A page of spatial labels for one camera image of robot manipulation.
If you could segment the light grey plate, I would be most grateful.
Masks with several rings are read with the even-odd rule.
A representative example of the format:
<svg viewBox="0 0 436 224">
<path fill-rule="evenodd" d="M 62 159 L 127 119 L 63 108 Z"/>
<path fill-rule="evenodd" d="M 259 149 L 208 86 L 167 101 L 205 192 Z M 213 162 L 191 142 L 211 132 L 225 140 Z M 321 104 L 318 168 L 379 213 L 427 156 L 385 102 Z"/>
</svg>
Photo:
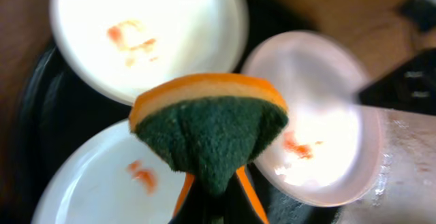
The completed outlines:
<svg viewBox="0 0 436 224">
<path fill-rule="evenodd" d="M 33 223 L 169 223 L 185 174 L 173 172 L 120 121 L 94 135 L 54 175 Z"/>
</svg>

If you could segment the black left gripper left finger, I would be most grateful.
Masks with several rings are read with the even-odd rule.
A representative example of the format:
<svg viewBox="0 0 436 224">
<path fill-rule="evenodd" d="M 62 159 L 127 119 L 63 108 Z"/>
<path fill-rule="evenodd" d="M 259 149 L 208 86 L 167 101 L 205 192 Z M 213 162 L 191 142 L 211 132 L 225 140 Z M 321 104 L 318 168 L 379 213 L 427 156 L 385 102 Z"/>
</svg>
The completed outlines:
<svg viewBox="0 0 436 224">
<path fill-rule="evenodd" d="M 169 224 L 213 224 L 218 222 L 215 201 L 193 175 L 186 173 L 185 181 Z"/>
</svg>

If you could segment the orange green scrub sponge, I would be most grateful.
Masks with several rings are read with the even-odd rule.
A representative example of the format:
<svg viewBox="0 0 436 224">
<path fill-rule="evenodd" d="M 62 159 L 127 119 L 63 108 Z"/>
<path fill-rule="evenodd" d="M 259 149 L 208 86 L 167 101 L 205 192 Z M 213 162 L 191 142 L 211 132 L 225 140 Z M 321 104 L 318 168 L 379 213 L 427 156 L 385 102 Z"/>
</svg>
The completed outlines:
<svg viewBox="0 0 436 224">
<path fill-rule="evenodd" d="M 161 84 L 138 96 L 129 114 L 132 133 L 171 170 L 193 174 L 215 196 L 287 123 L 287 103 L 271 83 L 229 73 Z"/>
</svg>

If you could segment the pink plate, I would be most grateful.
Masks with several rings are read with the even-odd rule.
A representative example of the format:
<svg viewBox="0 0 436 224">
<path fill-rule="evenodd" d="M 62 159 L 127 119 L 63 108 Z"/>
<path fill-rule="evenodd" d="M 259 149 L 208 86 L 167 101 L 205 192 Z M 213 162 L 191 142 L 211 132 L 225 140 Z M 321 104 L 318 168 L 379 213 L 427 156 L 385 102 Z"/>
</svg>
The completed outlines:
<svg viewBox="0 0 436 224">
<path fill-rule="evenodd" d="M 259 44 L 242 72 L 271 82 L 286 100 L 289 123 L 255 160 L 282 193 L 312 206 L 356 201 L 382 162 L 385 116 L 365 107 L 369 81 L 358 60 L 325 35 L 290 31 Z"/>
</svg>

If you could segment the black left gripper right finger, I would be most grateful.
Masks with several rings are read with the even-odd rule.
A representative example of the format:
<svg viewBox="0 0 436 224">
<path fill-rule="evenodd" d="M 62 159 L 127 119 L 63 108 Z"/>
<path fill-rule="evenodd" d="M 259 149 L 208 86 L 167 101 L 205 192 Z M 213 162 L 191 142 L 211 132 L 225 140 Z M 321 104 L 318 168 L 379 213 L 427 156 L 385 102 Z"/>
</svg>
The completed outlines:
<svg viewBox="0 0 436 224">
<path fill-rule="evenodd" d="M 224 224 L 269 224 L 247 166 L 238 168 L 225 193 Z"/>
</svg>

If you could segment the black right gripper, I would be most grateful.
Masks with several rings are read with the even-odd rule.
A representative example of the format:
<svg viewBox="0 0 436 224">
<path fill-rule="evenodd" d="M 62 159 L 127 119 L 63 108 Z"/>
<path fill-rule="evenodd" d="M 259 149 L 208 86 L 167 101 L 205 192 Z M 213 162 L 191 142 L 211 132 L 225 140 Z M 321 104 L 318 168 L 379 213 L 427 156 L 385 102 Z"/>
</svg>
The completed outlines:
<svg viewBox="0 0 436 224">
<path fill-rule="evenodd" d="M 418 53 L 358 93 L 365 106 L 435 115 L 435 49 Z"/>
</svg>

